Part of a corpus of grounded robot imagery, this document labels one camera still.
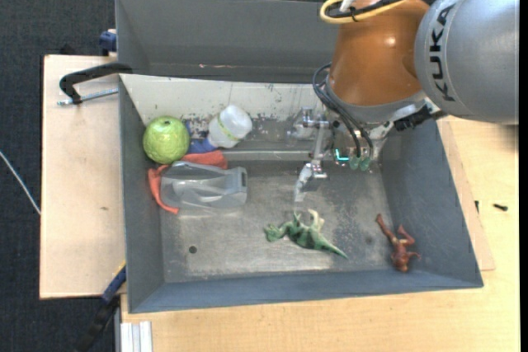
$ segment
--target brown toy animal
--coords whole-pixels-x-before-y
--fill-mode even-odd
[[[390,243],[394,248],[394,252],[390,255],[393,261],[394,267],[403,273],[408,271],[408,262],[412,256],[416,256],[420,260],[420,254],[417,252],[408,252],[407,247],[414,243],[414,238],[405,232],[405,229],[400,224],[398,233],[404,237],[404,239],[398,239],[390,230],[387,229],[381,214],[376,217],[376,222],[379,224],[381,231],[389,239]]]

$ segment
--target green light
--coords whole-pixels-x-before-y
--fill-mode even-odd
[[[339,149],[336,148],[334,151],[333,151],[333,154],[334,154],[334,157],[339,161],[339,162],[348,162],[350,160],[349,157],[341,157],[341,155],[339,154]]]

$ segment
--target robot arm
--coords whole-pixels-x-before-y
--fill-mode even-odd
[[[392,127],[433,115],[518,123],[519,0],[355,0],[329,14],[346,1],[321,8],[340,28],[313,87],[346,124],[351,160],[376,159]]]

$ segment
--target gray bin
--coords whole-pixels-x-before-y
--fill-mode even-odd
[[[219,81],[213,84],[269,83],[271,90],[288,82],[304,90],[314,70],[332,57],[336,28],[318,20],[315,3],[115,1],[120,62],[135,73],[160,76],[158,84],[192,77]],[[141,82],[131,89],[127,78],[134,76],[120,80],[120,135],[131,312],[483,285],[434,122],[392,133],[368,172],[324,163],[328,180],[301,204],[294,204],[293,186],[311,144],[287,147],[280,137],[257,134],[225,153],[230,166],[247,169],[243,207],[217,214],[183,209],[175,215],[159,208],[149,192],[146,174],[155,165],[144,155],[141,138],[158,104],[177,104],[177,98],[160,89],[138,101]],[[181,84],[188,91],[200,86]],[[196,99],[203,105],[215,96],[196,88]],[[250,115],[258,120],[259,105],[240,106],[253,107]],[[193,105],[177,107],[188,118],[185,109]],[[265,123],[283,128],[284,122]],[[307,208],[319,211],[326,221],[323,234],[349,260],[287,239],[267,242],[267,224],[281,224],[294,209]],[[377,213],[392,228],[402,223],[417,240],[411,250],[422,259],[413,259],[406,274],[392,266],[392,248],[375,223]]]

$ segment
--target white bottle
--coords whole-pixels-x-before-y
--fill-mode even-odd
[[[229,105],[209,123],[207,140],[214,147],[231,148],[252,130],[248,113],[235,105]]]

